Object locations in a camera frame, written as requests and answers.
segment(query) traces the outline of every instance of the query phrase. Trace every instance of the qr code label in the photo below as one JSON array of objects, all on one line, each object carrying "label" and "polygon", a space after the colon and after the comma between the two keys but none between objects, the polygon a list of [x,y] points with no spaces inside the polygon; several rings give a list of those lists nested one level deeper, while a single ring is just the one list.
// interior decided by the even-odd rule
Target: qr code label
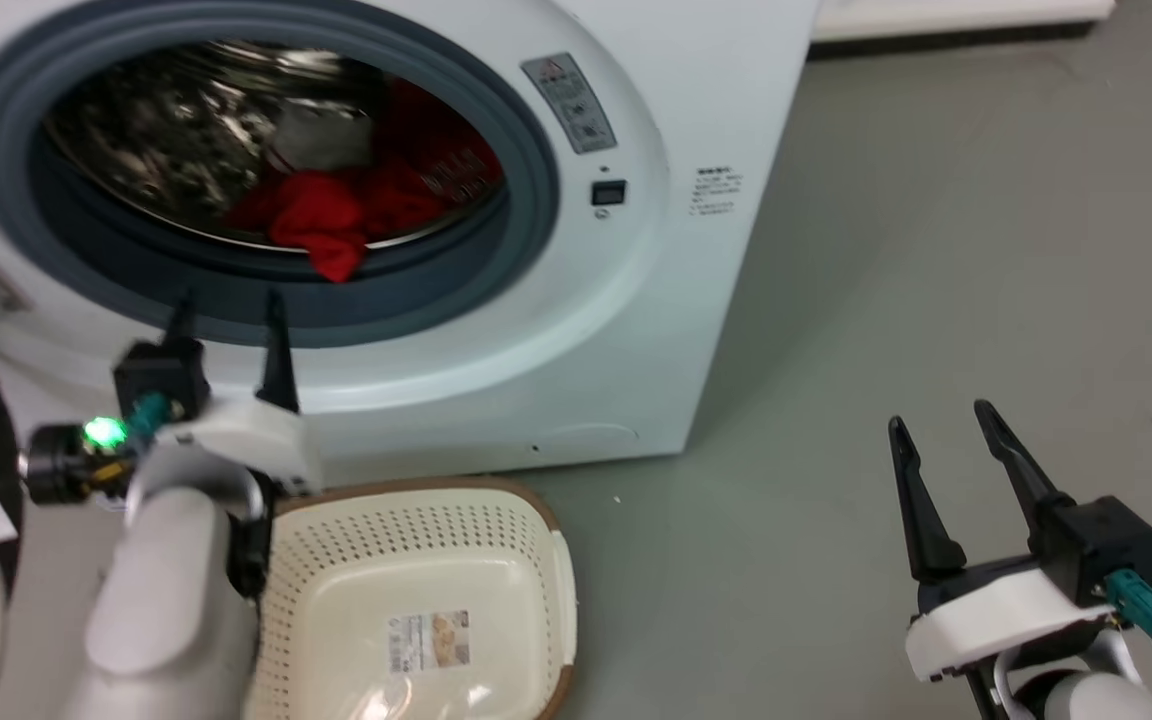
[{"label": "qr code label", "polygon": [[410,675],[470,664],[468,611],[391,617],[389,674]]}]

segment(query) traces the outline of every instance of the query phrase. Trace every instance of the white washing machine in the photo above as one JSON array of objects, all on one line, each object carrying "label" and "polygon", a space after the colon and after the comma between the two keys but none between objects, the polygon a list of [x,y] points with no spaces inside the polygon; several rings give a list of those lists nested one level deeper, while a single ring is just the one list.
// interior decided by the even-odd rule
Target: white washing machine
[{"label": "white washing machine", "polygon": [[[0,384],[18,430],[113,410],[111,364],[187,287],[214,392],[251,392],[276,287],[329,484],[682,450],[814,9],[0,0],[0,283],[17,301]],[[184,237],[58,162],[41,122],[84,78],[233,38],[425,88],[488,142],[506,190],[434,233],[438,252],[378,251],[328,283],[303,256]]]}]

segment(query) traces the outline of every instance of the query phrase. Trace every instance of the washing machine door opening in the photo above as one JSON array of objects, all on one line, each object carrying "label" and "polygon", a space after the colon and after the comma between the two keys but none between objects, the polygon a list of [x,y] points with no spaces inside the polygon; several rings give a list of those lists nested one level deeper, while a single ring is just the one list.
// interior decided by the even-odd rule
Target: washing machine door opening
[{"label": "washing machine door opening", "polygon": [[506,290],[548,242],[548,137],[494,70],[351,0],[101,0],[0,55],[0,225],[52,278],[259,344],[391,340]]}]

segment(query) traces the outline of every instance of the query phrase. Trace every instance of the laundry basket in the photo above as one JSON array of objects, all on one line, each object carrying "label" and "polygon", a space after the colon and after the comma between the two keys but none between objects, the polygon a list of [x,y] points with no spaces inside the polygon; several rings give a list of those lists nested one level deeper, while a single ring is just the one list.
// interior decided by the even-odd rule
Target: laundry basket
[{"label": "laundry basket", "polygon": [[575,657],[571,556],[529,488],[348,488],[280,507],[247,720],[548,719]]}]

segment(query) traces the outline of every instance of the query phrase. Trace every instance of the brown basket rim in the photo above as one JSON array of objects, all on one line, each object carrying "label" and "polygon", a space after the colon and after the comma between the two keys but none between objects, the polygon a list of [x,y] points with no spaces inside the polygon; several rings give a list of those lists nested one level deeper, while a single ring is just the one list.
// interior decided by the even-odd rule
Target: brown basket rim
[{"label": "brown basket rim", "polygon": [[[317,505],[325,505],[338,500],[353,500],[356,497],[388,495],[396,492],[425,491],[425,488],[493,488],[494,491],[508,492],[511,495],[521,497],[522,500],[526,500],[526,505],[531,505],[532,509],[540,514],[540,518],[545,521],[545,526],[550,529],[550,532],[556,532],[556,530],[561,529],[558,526],[558,515],[554,515],[554,511],[545,505],[545,501],[535,491],[517,480],[498,478],[494,475],[484,475],[484,477],[473,478],[447,477],[385,480],[357,487],[329,488],[323,495],[294,497],[279,501],[274,514],[282,516],[289,514],[289,511],[305,510],[308,507],[316,507]],[[558,672],[558,682],[554,684],[554,692],[550,695],[550,702],[540,711],[540,714],[536,717],[536,720],[553,720],[554,717],[558,717],[559,708],[563,706],[568,694],[571,692],[575,673],[575,666],[571,665],[563,665],[562,669]]]}]

